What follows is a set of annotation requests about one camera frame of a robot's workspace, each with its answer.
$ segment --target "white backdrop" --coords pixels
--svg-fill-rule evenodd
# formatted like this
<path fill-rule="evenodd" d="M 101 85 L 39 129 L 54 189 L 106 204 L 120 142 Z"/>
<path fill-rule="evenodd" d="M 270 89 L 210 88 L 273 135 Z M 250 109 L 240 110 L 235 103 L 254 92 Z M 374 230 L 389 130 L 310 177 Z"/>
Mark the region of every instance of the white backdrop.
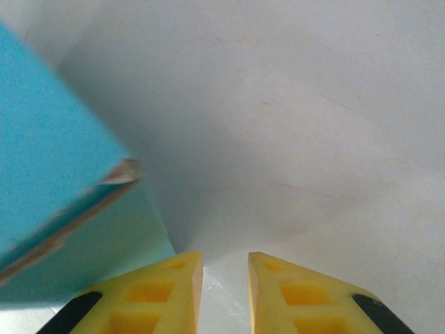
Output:
<path fill-rule="evenodd" d="M 249 333 L 247 254 L 375 292 L 445 333 L 445 3 L 0 0 L 145 162 L 200 333 Z M 53 310 L 3 312 L 33 333 Z"/>

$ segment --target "scratch mark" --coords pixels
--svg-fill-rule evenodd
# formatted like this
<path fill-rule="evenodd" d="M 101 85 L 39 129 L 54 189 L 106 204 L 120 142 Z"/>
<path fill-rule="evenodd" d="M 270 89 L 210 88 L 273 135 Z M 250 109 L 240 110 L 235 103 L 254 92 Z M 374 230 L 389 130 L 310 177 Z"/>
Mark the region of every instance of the scratch mark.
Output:
<path fill-rule="evenodd" d="M 259 42 L 271 42 L 272 39 L 266 39 L 266 38 L 195 38 L 193 39 L 195 42 L 207 42 L 207 43 L 218 43 L 222 45 L 228 45 L 228 44 L 257 44 Z"/>
<path fill-rule="evenodd" d="M 304 191 L 305 193 L 312 193 L 314 195 L 322 196 L 322 197 L 340 198 L 340 199 L 345 199 L 345 200 L 365 200 L 365 198 L 360 198 L 360 197 L 357 197 L 357 196 L 345 196 L 345 195 L 334 195 L 332 193 L 323 193 L 323 192 L 320 192 L 320 191 L 306 189 L 306 188 L 303 188 L 302 186 L 295 186 L 293 184 L 278 183 L 277 185 L 285 186 L 286 188 L 290 188 L 290 189 L 296 189 L 296 190 L 299 190 L 299 191 Z"/>
<path fill-rule="evenodd" d="M 398 168 L 410 168 L 410 167 L 412 167 L 412 162 L 411 161 L 394 159 L 394 158 L 385 157 L 385 156 L 371 158 L 371 161 L 381 162 L 383 164 L 387 164 L 387 165 L 390 165 L 390 166 L 395 166 L 395 167 L 398 167 Z"/>
<path fill-rule="evenodd" d="M 25 41 L 25 42 L 28 40 L 28 37 L 29 37 L 29 31 L 30 31 L 30 30 L 31 30 L 31 27 L 29 27 L 28 30 L 26 30 L 25 38 L 24 38 L 24 41 Z"/>
<path fill-rule="evenodd" d="M 215 273 L 213 272 L 213 270 L 210 270 L 210 271 L 211 271 L 211 273 L 207 273 L 207 268 L 204 268 L 204 283 L 207 280 L 207 278 L 211 279 L 211 283 L 208 287 L 205 288 L 205 291 L 212 290 L 218 284 L 218 281 L 216 280 L 216 277 L 215 277 Z"/>
<path fill-rule="evenodd" d="M 320 95 L 323 99 L 326 99 L 327 101 L 331 101 L 332 103 L 335 103 L 335 104 L 337 104 L 337 105 L 339 105 L 339 106 L 342 106 L 343 108 L 345 108 L 345 109 L 348 109 L 348 110 L 351 110 L 351 111 L 355 111 L 356 113 L 358 112 L 357 110 L 355 110 L 354 108 L 351 108 L 350 106 L 346 106 L 345 104 L 343 104 L 343 103 L 341 103 L 341 102 L 338 102 L 338 101 L 336 101 L 336 100 L 333 100 L 333 99 L 330 99 L 329 97 L 327 97 L 327 96 L 324 96 L 324 95 Z"/>
<path fill-rule="evenodd" d="M 296 190 L 296 191 L 303 191 L 305 193 L 311 193 L 316 196 L 326 197 L 326 198 L 336 198 L 336 199 L 343 199 L 343 200 L 366 200 L 366 198 L 363 197 L 357 197 L 357 196 L 345 196 L 340 194 L 332 194 L 332 193 L 323 193 L 321 191 L 315 191 L 312 189 L 307 189 L 302 186 L 297 186 L 293 184 L 287 184 L 287 183 L 269 183 L 269 184 L 263 184 L 259 185 L 258 187 L 265 188 L 265 187 L 285 187 L 288 189 Z M 221 188 L 214 188 L 214 189 L 188 189 L 189 191 L 195 191 L 200 193 L 227 193 L 228 191 L 253 191 L 254 187 L 246 187 L 246 186 L 228 186 L 228 187 L 221 187 Z"/>
<path fill-rule="evenodd" d="M 270 106 L 270 105 L 272 105 L 274 103 L 277 103 L 276 99 L 271 99 L 271 100 L 266 100 L 266 101 L 261 102 L 257 106 L 257 112 L 258 113 L 262 113 L 264 111 L 264 108 L 266 108 L 266 107 L 268 107 L 268 106 Z"/>

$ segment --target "yellow plastic part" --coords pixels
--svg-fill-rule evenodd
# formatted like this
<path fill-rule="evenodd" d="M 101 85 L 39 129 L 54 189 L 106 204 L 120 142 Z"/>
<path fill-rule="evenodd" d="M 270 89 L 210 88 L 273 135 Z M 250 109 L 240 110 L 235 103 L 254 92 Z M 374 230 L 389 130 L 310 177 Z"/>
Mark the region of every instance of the yellow plastic part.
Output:
<path fill-rule="evenodd" d="M 103 296 L 70 334 L 196 334 L 201 253 L 183 253 L 89 287 Z"/>
<path fill-rule="evenodd" d="M 264 253 L 249 254 L 253 334 L 382 334 L 353 294 L 377 299 L 316 271 Z"/>

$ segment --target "black rubber pad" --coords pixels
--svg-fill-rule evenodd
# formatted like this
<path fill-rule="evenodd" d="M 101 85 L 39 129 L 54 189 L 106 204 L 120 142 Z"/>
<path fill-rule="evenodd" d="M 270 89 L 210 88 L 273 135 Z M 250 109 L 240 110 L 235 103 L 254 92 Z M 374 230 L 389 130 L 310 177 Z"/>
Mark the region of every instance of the black rubber pad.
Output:
<path fill-rule="evenodd" d="M 72 299 L 37 334 L 69 334 L 101 297 L 100 292 L 88 292 Z"/>
<path fill-rule="evenodd" d="M 414 332 L 381 301 L 362 294 L 354 294 L 353 298 L 383 334 L 414 334 Z"/>

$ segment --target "cardboard box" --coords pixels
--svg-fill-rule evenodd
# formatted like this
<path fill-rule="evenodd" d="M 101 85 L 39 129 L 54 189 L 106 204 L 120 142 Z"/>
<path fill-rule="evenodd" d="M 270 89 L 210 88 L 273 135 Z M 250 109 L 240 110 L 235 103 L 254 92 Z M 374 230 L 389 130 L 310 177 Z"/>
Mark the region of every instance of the cardboard box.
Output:
<path fill-rule="evenodd" d="M 174 254 L 138 162 L 3 26 L 0 147 L 0 303 Z"/>

